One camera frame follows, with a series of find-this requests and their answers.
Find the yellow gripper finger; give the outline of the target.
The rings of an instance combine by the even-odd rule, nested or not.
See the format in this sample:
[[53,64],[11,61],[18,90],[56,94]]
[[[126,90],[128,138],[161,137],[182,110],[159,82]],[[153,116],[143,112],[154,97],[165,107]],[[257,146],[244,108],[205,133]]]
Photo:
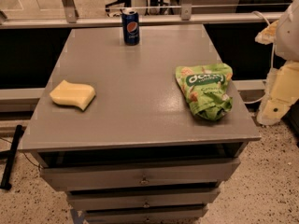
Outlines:
[[257,121],[262,125],[274,125],[289,111],[289,107],[280,101],[262,101],[257,114]]

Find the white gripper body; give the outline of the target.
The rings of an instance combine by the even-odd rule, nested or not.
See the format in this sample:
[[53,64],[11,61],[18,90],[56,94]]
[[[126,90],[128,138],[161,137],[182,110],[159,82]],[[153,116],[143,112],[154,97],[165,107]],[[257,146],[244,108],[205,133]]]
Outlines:
[[277,72],[268,100],[280,101],[289,109],[299,99],[299,62],[287,61]]

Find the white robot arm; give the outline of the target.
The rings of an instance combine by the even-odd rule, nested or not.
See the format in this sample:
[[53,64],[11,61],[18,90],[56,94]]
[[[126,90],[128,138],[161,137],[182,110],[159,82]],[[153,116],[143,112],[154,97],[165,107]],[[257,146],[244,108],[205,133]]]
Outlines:
[[299,0],[293,0],[278,21],[256,35],[255,41],[273,44],[275,54],[286,61],[279,69],[270,69],[257,115],[260,124],[274,125],[299,100]]

